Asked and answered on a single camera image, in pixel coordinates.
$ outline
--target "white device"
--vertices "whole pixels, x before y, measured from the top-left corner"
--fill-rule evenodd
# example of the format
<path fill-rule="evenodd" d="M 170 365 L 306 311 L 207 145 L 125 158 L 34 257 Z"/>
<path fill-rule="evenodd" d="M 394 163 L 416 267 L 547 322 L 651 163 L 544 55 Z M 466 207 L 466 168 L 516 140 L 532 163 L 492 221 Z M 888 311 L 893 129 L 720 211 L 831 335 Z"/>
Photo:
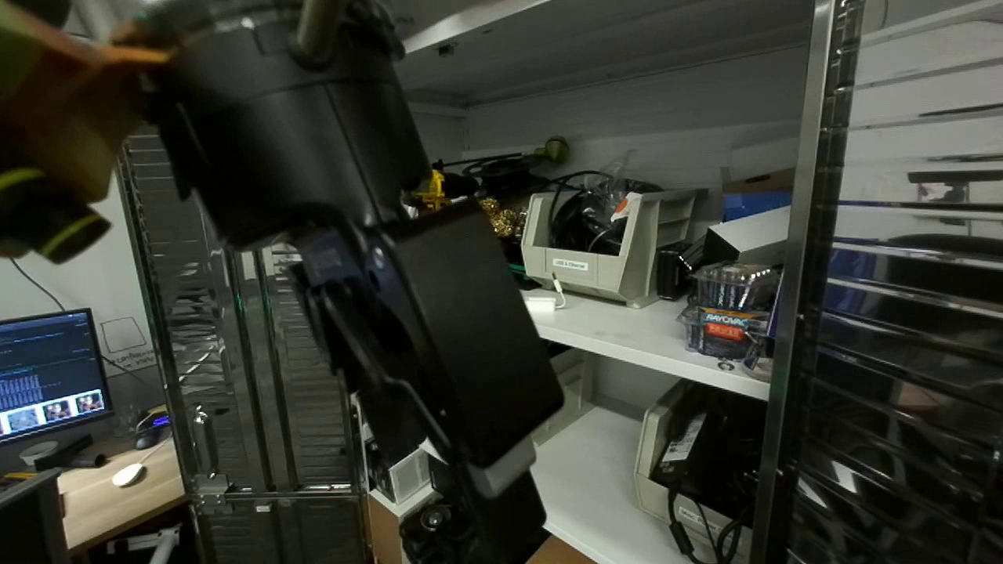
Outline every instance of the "white device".
<path fill-rule="evenodd" d="M 125 465 L 116 477 L 112 486 L 116 488 L 127 488 L 133 482 L 138 482 L 148 473 L 145 465 Z"/>

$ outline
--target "metal frame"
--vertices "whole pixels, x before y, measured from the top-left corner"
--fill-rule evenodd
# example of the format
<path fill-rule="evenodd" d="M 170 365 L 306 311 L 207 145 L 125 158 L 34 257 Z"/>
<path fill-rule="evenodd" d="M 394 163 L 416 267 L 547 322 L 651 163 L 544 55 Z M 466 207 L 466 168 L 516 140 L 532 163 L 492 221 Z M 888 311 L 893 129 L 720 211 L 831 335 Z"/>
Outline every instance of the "metal frame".
<path fill-rule="evenodd" d="M 831 200 L 837 197 L 844 174 L 846 135 L 841 121 L 846 124 L 851 102 L 846 83 L 851 83 L 857 73 L 851 45 L 860 42 L 860 23 L 861 0 L 816 0 L 790 244 L 777 303 L 772 407 L 751 523 L 751 560 L 762 564 L 788 560 L 808 373 L 806 351 L 816 340 L 811 320 L 819 320 L 828 267 L 828 253 L 819 253 L 819 244 L 833 234 Z"/>

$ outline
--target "desk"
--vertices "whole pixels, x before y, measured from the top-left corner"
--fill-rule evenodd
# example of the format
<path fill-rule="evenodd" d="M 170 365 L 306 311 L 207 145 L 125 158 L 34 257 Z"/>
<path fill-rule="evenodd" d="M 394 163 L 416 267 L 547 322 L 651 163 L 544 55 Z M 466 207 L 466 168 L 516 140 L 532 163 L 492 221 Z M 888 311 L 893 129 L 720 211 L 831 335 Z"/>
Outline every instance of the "desk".
<path fill-rule="evenodd" d="M 127 488 L 112 486 L 112 473 L 145 461 L 148 473 Z M 61 477 L 66 549 L 85 549 L 125 532 L 186 500 L 175 443 L 165 440 L 149 452 L 112 455 L 102 468 L 70 470 Z"/>

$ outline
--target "monitor screen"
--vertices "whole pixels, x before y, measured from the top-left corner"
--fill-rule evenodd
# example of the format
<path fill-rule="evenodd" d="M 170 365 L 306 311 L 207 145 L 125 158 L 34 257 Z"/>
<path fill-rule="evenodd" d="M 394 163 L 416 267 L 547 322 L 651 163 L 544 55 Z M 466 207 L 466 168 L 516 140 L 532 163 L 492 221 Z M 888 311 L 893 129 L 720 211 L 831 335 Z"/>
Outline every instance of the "monitor screen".
<path fill-rule="evenodd" d="M 107 415 L 92 311 L 0 322 L 0 445 Z"/>

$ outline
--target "ceiling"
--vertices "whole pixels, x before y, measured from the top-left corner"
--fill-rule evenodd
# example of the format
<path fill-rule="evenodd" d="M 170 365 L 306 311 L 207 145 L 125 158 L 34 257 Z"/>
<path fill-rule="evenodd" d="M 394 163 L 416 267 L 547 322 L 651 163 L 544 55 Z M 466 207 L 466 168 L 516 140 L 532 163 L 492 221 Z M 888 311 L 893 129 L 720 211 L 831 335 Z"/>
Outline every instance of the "ceiling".
<path fill-rule="evenodd" d="M 389 0 L 405 37 L 470 5 L 475 4 Z M 416 51 L 397 73 L 410 99 L 466 107 L 806 37 L 806 0 L 547 0 Z"/>

